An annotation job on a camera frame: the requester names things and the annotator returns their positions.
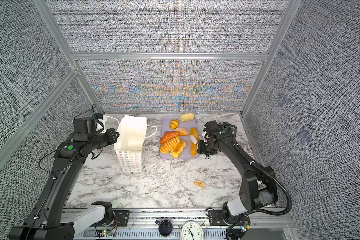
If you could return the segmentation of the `long golden baguette bread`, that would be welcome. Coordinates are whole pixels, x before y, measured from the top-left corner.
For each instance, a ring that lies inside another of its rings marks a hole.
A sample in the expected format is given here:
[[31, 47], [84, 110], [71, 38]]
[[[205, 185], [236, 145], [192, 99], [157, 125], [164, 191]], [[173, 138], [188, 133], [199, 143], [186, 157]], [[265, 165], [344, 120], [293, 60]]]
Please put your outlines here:
[[[191, 133], [190, 135], [194, 135], [194, 136], [198, 136], [199, 137], [199, 134], [198, 134], [198, 131], [196, 128], [191, 128]], [[198, 153], [198, 147], [199, 145], [194, 145], [192, 142], [191, 142], [191, 155], [192, 156], [195, 156], [197, 153]]]

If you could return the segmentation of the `white printed paper bag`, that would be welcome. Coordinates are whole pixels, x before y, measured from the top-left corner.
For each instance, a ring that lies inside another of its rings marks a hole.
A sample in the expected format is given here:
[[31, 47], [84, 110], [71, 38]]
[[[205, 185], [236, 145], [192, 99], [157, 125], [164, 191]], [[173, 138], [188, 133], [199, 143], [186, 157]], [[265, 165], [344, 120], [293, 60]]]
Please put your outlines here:
[[112, 116], [107, 119], [117, 121], [119, 137], [114, 149], [123, 172], [143, 171], [145, 141], [158, 131], [156, 126], [147, 124], [147, 118], [125, 115], [121, 120]]

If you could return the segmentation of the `yellow braided pastry bread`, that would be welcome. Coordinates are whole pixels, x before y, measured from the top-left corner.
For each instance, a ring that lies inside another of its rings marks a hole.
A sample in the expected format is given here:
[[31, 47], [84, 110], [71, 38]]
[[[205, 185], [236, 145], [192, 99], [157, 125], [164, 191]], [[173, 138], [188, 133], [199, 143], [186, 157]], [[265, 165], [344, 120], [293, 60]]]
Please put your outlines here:
[[170, 153], [171, 157], [175, 159], [179, 158], [186, 147], [187, 147], [187, 142], [185, 140], [180, 140], [180, 144], [171, 151]]

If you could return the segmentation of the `ridged yellow spiral bread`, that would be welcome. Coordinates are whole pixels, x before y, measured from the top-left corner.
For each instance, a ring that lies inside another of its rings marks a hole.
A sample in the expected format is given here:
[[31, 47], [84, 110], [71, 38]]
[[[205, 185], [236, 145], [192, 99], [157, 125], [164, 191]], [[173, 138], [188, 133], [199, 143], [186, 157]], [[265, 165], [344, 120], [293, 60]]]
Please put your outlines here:
[[180, 144], [180, 136], [174, 137], [160, 146], [160, 152], [167, 154]]

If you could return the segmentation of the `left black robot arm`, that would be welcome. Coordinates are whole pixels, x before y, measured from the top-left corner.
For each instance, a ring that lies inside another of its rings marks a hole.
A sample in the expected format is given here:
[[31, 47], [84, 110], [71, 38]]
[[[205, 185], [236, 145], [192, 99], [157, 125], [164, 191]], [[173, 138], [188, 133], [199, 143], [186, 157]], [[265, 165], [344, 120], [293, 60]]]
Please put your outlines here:
[[73, 222], [61, 221], [63, 208], [88, 155], [115, 144], [119, 136], [114, 128], [104, 133], [70, 134], [54, 152], [53, 167], [37, 203], [21, 226], [12, 227], [9, 239], [72, 240], [77, 231]]

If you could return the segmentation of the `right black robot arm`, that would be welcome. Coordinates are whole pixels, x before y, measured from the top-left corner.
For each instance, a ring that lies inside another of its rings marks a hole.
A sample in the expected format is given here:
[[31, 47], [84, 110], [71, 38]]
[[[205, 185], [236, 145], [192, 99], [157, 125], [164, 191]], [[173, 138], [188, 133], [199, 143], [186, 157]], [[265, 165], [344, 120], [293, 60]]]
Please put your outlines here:
[[223, 204], [224, 221], [232, 225], [244, 214], [249, 214], [278, 201], [277, 184], [270, 179], [275, 172], [264, 168], [236, 141], [237, 128], [230, 124], [220, 126], [209, 122], [203, 130], [204, 139], [199, 142], [198, 153], [207, 157], [224, 153], [242, 176], [239, 197]]

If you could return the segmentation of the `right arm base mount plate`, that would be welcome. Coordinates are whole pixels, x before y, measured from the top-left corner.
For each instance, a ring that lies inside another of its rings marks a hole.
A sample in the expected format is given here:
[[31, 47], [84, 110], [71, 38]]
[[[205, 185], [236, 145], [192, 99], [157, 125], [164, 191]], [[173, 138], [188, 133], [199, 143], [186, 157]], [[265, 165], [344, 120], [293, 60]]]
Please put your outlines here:
[[224, 220], [224, 215], [222, 210], [207, 210], [207, 215], [209, 218], [210, 226], [220, 227], [220, 226], [228, 226], [228, 224]]

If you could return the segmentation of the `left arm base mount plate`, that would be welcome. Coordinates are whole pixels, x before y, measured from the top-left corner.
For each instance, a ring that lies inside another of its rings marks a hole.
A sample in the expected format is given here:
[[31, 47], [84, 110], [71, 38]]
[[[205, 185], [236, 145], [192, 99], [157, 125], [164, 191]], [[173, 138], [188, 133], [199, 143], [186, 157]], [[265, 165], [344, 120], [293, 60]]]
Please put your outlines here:
[[106, 223], [95, 223], [92, 224], [91, 227], [126, 227], [128, 225], [128, 221], [130, 218], [130, 211], [129, 210], [113, 210], [114, 218], [110, 222]]

